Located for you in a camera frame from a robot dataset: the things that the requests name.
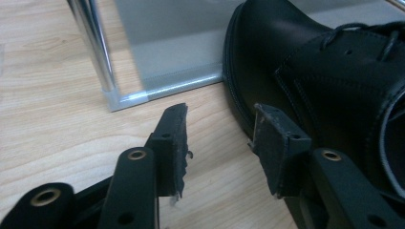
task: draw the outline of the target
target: wooden table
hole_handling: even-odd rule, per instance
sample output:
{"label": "wooden table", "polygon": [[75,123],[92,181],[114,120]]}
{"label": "wooden table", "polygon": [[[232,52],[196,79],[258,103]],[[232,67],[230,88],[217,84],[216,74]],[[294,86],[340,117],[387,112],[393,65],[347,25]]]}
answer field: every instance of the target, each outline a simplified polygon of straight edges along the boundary
{"label": "wooden table", "polygon": [[[106,23],[117,41],[118,81],[133,91],[123,30],[115,19]],[[0,219],[41,184],[66,182],[78,192],[109,177],[118,155],[143,146],[163,110],[182,102],[194,158],[183,199],[175,206],[160,199],[160,227],[295,228],[284,202],[269,193],[223,84],[110,113],[68,4],[0,1]]]}

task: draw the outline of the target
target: shoe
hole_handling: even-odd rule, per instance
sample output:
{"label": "shoe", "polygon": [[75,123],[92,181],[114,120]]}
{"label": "shoe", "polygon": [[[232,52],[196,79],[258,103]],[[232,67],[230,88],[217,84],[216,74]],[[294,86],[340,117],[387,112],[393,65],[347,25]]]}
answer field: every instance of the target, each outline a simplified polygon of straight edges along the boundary
{"label": "shoe", "polygon": [[247,0],[228,26],[224,84],[252,138],[256,103],[277,107],[313,148],[350,156],[405,198],[405,22],[331,29],[287,0]]}

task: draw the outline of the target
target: black leather shoe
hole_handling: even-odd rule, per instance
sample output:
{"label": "black leather shoe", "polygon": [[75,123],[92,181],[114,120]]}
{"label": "black leather shoe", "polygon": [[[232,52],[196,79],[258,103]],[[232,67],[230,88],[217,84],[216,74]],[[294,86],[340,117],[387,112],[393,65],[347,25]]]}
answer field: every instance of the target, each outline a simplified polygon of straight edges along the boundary
{"label": "black leather shoe", "polygon": [[287,0],[247,0],[224,44],[224,84],[252,137],[255,103],[283,110],[350,156],[378,188],[405,198],[405,23],[334,30]]}

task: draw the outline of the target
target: light wood surface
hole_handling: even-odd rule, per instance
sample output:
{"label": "light wood surface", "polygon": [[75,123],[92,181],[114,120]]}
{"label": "light wood surface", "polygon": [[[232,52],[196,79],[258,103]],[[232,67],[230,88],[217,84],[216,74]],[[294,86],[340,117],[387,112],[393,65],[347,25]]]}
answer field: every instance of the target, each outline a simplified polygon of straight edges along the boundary
{"label": "light wood surface", "polygon": [[[112,40],[122,36],[116,22]],[[130,54],[124,43],[112,46],[118,82],[131,92]],[[183,199],[160,199],[160,227],[295,228],[270,195],[222,84],[110,113],[68,4],[0,1],[0,219],[41,184],[66,182],[78,192],[109,177],[118,155],[143,146],[163,110],[181,102],[194,158]]]}

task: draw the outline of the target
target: metal frame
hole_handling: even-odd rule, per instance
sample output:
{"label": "metal frame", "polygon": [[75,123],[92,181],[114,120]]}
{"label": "metal frame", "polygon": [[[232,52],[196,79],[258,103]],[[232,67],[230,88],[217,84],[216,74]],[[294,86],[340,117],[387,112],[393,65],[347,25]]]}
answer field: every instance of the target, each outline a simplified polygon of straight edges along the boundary
{"label": "metal frame", "polygon": [[149,101],[146,91],[121,95],[113,69],[95,0],[68,0],[75,21],[92,58],[101,89],[111,112]]}
{"label": "metal frame", "polygon": [[96,74],[111,112],[136,106],[150,100],[185,92],[222,81],[222,64],[210,64],[203,68],[176,72],[179,75],[193,75],[192,79],[168,83],[160,88],[121,94],[110,63],[109,51],[97,11],[96,0],[67,0],[84,42],[88,48]]}

